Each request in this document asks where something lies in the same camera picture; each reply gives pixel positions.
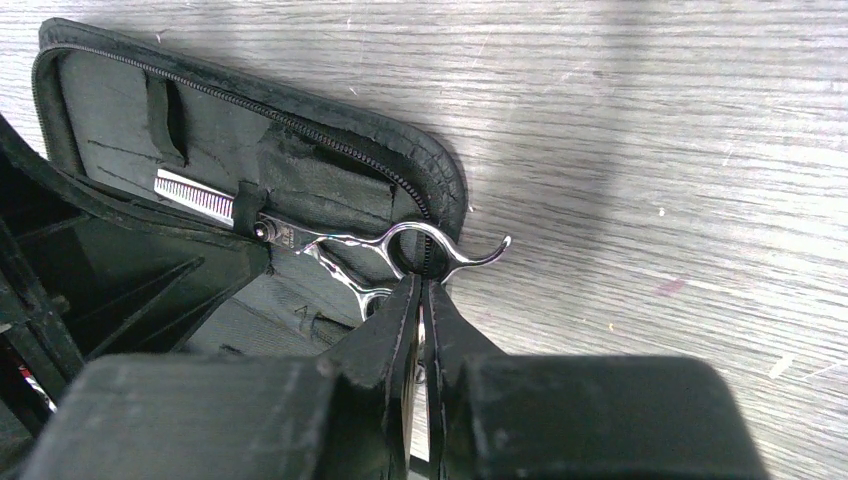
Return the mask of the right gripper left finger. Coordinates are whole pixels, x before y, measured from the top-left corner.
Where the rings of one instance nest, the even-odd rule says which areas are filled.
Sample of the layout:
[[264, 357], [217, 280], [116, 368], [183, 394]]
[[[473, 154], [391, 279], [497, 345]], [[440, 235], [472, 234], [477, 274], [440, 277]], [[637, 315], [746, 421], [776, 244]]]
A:
[[422, 280], [311, 357], [88, 364], [20, 479], [404, 479]]

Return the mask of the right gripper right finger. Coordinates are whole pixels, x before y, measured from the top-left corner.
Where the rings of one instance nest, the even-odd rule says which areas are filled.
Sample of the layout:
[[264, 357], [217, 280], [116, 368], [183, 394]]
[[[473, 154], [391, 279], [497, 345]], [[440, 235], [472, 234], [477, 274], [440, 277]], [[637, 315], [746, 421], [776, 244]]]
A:
[[765, 479], [724, 379], [691, 357], [507, 354], [422, 285], [433, 479]]

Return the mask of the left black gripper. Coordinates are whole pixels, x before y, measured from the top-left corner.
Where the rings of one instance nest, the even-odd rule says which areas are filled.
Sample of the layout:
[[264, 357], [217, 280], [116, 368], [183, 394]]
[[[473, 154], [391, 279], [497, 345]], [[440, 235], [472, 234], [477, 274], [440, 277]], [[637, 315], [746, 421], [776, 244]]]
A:
[[1, 400], [38, 435], [84, 360], [179, 349], [260, 243], [52, 165], [1, 123]]

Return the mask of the silver scissors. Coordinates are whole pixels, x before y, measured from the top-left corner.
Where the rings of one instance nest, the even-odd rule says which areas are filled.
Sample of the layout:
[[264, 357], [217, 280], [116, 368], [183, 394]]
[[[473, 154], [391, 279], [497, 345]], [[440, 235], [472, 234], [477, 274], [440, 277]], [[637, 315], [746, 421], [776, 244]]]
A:
[[352, 292], [363, 321], [369, 317], [369, 308], [378, 300], [387, 298], [392, 290], [387, 287], [364, 285], [324, 247], [326, 243], [335, 242], [372, 251], [384, 261], [396, 278], [402, 279], [408, 270], [401, 265], [399, 256], [393, 252], [392, 243], [406, 232], [422, 234], [431, 239], [445, 254], [447, 266], [436, 275], [436, 280], [442, 284], [458, 270], [482, 267], [497, 261], [512, 244], [512, 238], [506, 235], [492, 253], [482, 257], [469, 257], [460, 251], [456, 242], [446, 233], [422, 221], [397, 223], [375, 238], [347, 233], [321, 233], [271, 214], [265, 209], [254, 214], [238, 213], [234, 196], [165, 169], [156, 172], [153, 190], [160, 197], [211, 218], [231, 230], [236, 229], [237, 220], [244, 219], [256, 239], [296, 255], [305, 254], [313, 258], [333, 279]]

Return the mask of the black zip tool case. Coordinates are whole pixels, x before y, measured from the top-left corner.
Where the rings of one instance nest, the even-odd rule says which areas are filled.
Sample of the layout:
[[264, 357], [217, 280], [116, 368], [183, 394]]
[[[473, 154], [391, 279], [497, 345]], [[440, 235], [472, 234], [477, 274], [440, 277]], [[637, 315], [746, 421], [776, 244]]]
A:
[[[235, 194], [255, 185], [271, 212], [303, 227], [381, 234], [429, 222], [458, 240], [468, 193], [461, 163], [434, 137], [372, 111], [153, 42], [45, 20], [32, 65], [47, 157], [163, 206], [159, 168]], [[354, 295], [313, 258], [275, 247], [269, 272], [174, 346], [315, 355], [361, 325]]]

